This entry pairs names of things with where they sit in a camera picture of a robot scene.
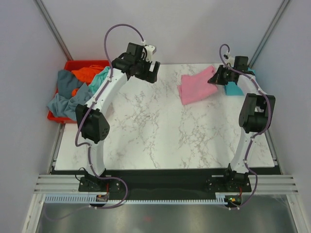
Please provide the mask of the pink t shirt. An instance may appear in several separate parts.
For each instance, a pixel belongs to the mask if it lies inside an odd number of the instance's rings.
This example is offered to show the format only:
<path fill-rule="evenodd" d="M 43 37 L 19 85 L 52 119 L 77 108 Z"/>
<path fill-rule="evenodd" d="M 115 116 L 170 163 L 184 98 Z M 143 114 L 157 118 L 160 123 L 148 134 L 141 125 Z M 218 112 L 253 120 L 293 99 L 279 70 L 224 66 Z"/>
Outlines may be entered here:
<path fill-rule="evenodd" d="M 188 105 L 215 94 L 218 91 L 218 87 L 208 83 L 215 73 L 215 67 L 208 66 L 195 75 L 182 75 L 181 84 L 177 86 L 181 103 Z"/>

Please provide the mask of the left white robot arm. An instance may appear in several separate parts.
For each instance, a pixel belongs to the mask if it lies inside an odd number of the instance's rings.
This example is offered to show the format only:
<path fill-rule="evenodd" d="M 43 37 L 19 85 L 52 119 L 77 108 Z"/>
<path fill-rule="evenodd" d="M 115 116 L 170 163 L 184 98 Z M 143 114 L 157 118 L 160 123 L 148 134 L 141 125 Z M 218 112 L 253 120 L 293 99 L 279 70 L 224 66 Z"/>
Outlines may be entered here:
<path fill-rule="evenodd" d="M 76 146 L 87 146 L 88 167 L 80 179 L 80 192 L 103 192 L 109 183 L 104 176 L 104 140 L 107 138 L 110 125 L 105 118 L 107 109 L 119 90 L 132 77 L 149 83 L 157 81 L 160 63 L 153 62 L 156 46 L 129 43 L 126 52 L 115 58 L 108 76 L 94 96 L 84 105 L 75 109 L 78 132 L 84 142 L 75 139 Z"/>

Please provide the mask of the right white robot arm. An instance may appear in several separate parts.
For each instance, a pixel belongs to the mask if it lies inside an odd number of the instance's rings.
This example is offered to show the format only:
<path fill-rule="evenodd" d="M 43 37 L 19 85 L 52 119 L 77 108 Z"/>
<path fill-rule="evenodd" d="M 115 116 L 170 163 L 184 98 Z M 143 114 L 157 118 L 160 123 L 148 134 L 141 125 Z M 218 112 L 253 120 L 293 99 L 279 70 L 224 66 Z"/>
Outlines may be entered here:
<path fill-rule="evenodd" d="M 209 84 L 226 86 L 234 83 L 245 99 L 239 115 L 241 136 L 235 155 L 221 177 L 209 177 L 207 185 L 213 192 L 250 192 L 248 160 L 257 136 L 265 133 L 272 121 L 276 98 L 262 90 L 255 74 L 248 69 L 246 56 L 221 55 L 223 62 Z"/>

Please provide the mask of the folded teal t shirt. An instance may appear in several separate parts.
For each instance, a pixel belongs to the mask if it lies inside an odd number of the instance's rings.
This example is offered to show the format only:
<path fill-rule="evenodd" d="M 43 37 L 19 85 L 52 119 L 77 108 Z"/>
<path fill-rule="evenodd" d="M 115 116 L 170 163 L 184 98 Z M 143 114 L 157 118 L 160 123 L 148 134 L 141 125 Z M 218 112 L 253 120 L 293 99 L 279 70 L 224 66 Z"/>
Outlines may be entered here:
<path fill-rule="evenodd" d="M 244 73 L 250 75 L 256 74 L 255 70 L 250 68 L 248 71 L 244 71 Z M 225 85 L 224 90 L 227 96 L 243 96 L 242 90 L 234 82 L 229 82 L 227 85 Z"/>

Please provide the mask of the mint green t shirt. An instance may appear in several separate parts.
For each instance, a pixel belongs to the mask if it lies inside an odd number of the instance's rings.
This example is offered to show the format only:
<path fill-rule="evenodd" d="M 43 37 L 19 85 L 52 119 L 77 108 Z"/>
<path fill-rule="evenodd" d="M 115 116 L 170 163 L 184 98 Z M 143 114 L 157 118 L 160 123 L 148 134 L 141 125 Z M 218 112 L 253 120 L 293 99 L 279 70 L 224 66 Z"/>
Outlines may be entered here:
<path fill-rule="evenodd" d="M 110 67 L 105 67 L 100 73 L 94 76 L 92 82 L 88 86 L 92 94 L 95 94 L 98 91 L 98 89 L 100 88 L 104 80 L 106 79 L 109 71 L 110 71 Z"/>

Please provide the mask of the orange t shirt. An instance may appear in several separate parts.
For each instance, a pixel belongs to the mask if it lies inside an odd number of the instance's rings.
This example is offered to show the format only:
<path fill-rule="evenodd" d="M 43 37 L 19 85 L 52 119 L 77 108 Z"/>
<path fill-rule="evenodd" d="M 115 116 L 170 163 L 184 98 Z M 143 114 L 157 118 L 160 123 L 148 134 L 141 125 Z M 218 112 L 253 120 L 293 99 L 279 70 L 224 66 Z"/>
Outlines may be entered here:
<path fill-rule="evenodd" d="M 73 75 L 82 83 L 85 83 L 87 86 L 90 85 L 94 76 L 100 73 L 104 67 L 98 65 L 91 65 L 89 67 L 84 67 L 78 70 L 73 70 Z"/>

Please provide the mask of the grey blue t shirt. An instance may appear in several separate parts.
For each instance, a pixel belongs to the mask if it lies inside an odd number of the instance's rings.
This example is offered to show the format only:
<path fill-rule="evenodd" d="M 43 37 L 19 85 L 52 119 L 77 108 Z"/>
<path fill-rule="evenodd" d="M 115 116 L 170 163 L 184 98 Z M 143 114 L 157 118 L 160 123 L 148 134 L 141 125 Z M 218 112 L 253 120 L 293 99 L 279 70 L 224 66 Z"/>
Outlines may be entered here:
<path fill-rule="evenodd" d="M 58 71 L 58 92 L 47 104 L 48 109 L 55 117 L 67 117 L 76 121 L 75 109 L 78 104 L 85 103 L 93 96 L 86 83 L 79 81 L 72 72 L 68 70 Z"/>

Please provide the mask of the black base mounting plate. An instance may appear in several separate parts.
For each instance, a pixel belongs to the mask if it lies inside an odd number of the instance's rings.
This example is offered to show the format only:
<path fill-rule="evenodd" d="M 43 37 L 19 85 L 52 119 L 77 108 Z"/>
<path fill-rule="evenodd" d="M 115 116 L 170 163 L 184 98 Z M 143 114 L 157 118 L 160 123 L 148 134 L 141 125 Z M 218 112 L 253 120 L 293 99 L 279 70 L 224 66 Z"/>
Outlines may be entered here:
<path fill-rule="evenodd" d="M 108 169 L 101 177 L 107 177 L 108 191 L 113 199 L 151 198 L 155 199 L 181 199 L 185 198 L 212 198 L 216 193 L 209 191 L 207 180 L 209 177 L 221 177 L 224 168 L 196 168 L 196 169 Z M 52 171 L 52 175 L 72 175 L 79 182 L 84 171 Z M 224 193 L 251 193 L 258 185 L 258 175 L 281 175 L 278 166 L 268 168 L 253 168 L 248 175 L 250 192 L 224 192 Z"/>

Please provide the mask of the right frame post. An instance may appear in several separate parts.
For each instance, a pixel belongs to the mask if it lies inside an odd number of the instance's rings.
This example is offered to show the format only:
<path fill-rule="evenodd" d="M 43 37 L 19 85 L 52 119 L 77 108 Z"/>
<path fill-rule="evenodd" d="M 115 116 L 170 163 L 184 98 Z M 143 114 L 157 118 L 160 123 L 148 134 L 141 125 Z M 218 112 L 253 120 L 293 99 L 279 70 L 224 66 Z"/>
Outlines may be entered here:
<path fill-rule="evenodd" d="M 286 10 L 289 7 L 291 2 L 292 2 L 291 0 L 282 0 L 281 1 L 280 6 L 276 10 L 276 12 L 275 12 L 273 18 L 271 19 L 265 33 L 263 34 L 258 46 L 256 47 L 253 56 L 251 57 L 251 59 L 248 63 L 248 66 L 250 68 L 252 68 L 255 65 L 257 59 L 259 58 L 261 52 L 263 51 L 265 45 L 267 44 L 268 40 L 272 36 L 274 30 L 276 29 L 278 23 L 282 19 L 283 15 L 285 14 L 285 12 L 286 12 Z"/>

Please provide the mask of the frame post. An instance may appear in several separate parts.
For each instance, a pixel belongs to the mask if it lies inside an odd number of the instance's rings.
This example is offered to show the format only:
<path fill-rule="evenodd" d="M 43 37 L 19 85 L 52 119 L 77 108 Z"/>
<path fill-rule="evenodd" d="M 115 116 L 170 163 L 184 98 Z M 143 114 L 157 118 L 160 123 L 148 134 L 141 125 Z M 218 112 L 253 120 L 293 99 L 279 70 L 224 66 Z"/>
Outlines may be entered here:
<path fill-rule="evenodd" d="M 274 30 L 276 29 L 278 23 L 282 19 L 283 15 L 285 14 L 285 12 L 286 12 L 286 10 L 289 7 L 291 2 L 292 2 L 291 0 L 282 0 L 281 1 L 280 6 L 276 10 L 276 12 L 275 12 L 273 18 L 271 19 L 265 33 L 263 34 L 258 46 L 256 47 L 253 56 L 251 57 L 251 59 L 248 63 L 248 66 L 250 68 L 252 68 L 255 65 L 257 59 L 259 58 L 261 52 L 263 51 L 265 45 L 267 44 L 268 40 L 272 36 Z"/>
<path fill-rule="evenodd" d="M 68 50 L 68 47 L 66 46 L 59 30 L 57 29 L 57 26 L 55 25 L 47 7 L 45 6 L 44 2 L 42 0 L 34 0 L 34 3 L 36 7 L 38 8 L 39 12 L 41 13 L 44 21 L 46 22 L 49 30 L 51 31 L 53 37 L 55 38 L 58 46 L 60 47 L 62 53 L 66 57 L 68 61 L 72 61 L 73 57 L 71 53 Z"/>

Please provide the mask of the left frame post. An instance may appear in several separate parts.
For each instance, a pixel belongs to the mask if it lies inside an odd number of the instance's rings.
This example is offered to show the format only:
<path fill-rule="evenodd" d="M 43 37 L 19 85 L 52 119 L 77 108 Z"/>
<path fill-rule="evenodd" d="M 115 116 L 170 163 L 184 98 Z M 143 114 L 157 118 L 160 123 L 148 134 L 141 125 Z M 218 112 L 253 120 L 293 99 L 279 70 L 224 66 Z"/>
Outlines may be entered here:
<path fill-rule="evenodd" d="M 42 0 L 34 0 L 34 3 L 36 7 L 38 8 L 39 12 L 41 13 L 44 21 L 46 22 L 49 30 L 51 31 L 53 37 L 55 38 L 58 46 L 60 47 L 62 53 L 66 57 L 68 61 L 72 61 L 73 57 L 71 53 L 68 50 L 68 47 L 66 46 L 59 30 L 57 29 L 57 26 L 55 25 L 47 7 L 45 6 L 44 2 Z"/>

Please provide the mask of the aluminium extrusion rail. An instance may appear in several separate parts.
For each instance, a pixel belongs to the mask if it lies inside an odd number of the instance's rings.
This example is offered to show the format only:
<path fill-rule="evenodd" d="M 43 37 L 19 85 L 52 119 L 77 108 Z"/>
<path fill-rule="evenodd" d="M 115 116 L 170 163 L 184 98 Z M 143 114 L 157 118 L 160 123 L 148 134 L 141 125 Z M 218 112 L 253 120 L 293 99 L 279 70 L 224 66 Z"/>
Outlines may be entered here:
<path fill-rule="evenodd" d="M 37 193 L 77 193 L 79 181 L 72 175 L 39 175 L 35 192 Z M 291 195 L 298 189 L 291 175 L 258 175 L 256 188 L 258 195 Z"/>

